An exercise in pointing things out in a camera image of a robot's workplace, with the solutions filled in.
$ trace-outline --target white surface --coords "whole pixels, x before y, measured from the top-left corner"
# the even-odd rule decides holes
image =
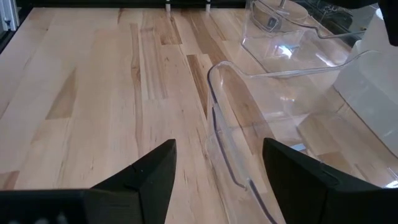
[[[349,58],[366,50],[377,50],[382,55],[360,64],[356,69],[343,69],[335,88],[398,156],[398,47],[389,44],[380,9]]]

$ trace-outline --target wooden table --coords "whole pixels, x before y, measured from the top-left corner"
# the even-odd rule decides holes
[[[91,187],[175,138],[166,222],[227,223],[205,77],[222,60],[264,72],[239,44],[243,21],[243,9],[34,9],[0,55],[0,189]]]

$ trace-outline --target black frame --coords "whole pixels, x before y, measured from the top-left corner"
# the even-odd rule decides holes
[[[164,8],[166,4],[177,8],[211,7],[244,8],[245,0],[18,0],[19,7],[115,7],[115,8]]]

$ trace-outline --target black object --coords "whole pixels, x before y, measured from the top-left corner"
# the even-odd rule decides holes
[[[398,1],[397,0],[322,0],[347,9],[358,9],[371,4],[379,3],[383,14],[384,24],[393,46],[398,46]]]
[[[262,156],[287,224],[396,223],[398,189],[381,189],[270,138]]]
[[[116,8],[176,8],[245,7],[246,0],[17,0],[18,7],[116,7]]]
[[[32,10],[32,7],[23,7],[19,10],[18,16],[19,16],[20,26],[25,21],[27,15],[29,15],[31,10]],[[14,36],[14,34],[16,32],[17,31],[7,30],[7,31],[4,31],[3,34],[0,34],[0,54],[7,47],[7,44],[10,42],[10,40],[12,39],[12,37]]]
[[[169,139],[91,189],[0,192],[0,223],[164,223],[176,160]]]

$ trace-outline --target clear plastic container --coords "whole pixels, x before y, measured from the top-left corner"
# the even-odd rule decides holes
[[[346,101],[333,86],[340,70],[377,71],[383,60],[367,51],[332,68],[250,75],[221,62],[208,72],[207,149],[230,223],[285,223],[262,160],[264,138],[398,186],[398,159],[350,107],[359,96]]]
[[[337,13],[332,7],[327,9],[322,9],[325,15]],[[325,15],[321,21],[328,19]],[[345,63],[363,33],[337,32],[324,28],[297,2],[286,0],[281,8],[280,0],[248,0],[242,45],[267,72],[335,67]],[[279,67],[275,61],[288,66]]]

